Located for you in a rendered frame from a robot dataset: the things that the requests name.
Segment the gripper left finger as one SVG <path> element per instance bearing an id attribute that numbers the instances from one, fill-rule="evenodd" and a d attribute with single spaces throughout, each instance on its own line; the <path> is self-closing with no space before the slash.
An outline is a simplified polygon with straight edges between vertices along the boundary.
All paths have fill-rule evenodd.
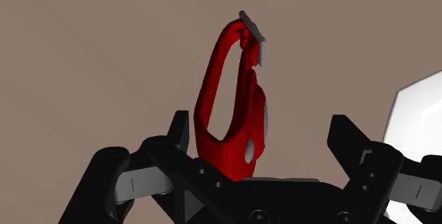
<path id="1" fill-rule="evenodd" d="M 186 154 L 188 111 L 177 111 L 166 135 L 97 151 L 58 224 L 125 224 L 136 199 L 151 196 L 174 224 L 235 224 L 223 198 L 230 180 L 202 159 Z"/>

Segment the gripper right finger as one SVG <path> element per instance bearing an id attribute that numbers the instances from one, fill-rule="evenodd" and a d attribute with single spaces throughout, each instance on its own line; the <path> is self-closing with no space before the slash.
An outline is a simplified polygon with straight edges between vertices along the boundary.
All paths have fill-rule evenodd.
<path id="1" fill-rule="evenodd" d="M 372 141 L 345 115 L 332 116 L 327 146 L 349 177 L 338 224 L 397 224 L 384 215 L 391 201 L 421 224 L 442 224 L 442 155 L 415 162 Z"/>

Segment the red peeler with grey blade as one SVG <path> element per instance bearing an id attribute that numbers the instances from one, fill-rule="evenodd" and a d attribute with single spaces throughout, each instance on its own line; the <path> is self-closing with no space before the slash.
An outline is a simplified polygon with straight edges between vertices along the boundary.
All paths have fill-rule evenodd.
<path id="1" fill-rule="evenodd" d="M 223 139 L 208 130 L 220 77 L 231 47 L 238 42 L 239 60 L 234 108 Z M 253 176 L 256 161 L 266 146 L 268 108 L 258 84 L 255 66 L 263 65 L 266 39 L 245 11 L 222 30 L 205 72 L 195 104 L 193 121 L 198 156 L 233 181 Z"/>

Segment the white angular object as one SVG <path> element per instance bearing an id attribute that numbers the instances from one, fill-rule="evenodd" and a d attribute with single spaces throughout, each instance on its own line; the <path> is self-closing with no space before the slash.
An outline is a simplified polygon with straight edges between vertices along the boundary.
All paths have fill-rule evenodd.
<path id="1" fill-rule="evenodd" d="M 442 70 L 396 93 L 383 142 L 405 156 L 389 217 L 397 224 L 442 224 Z"/>

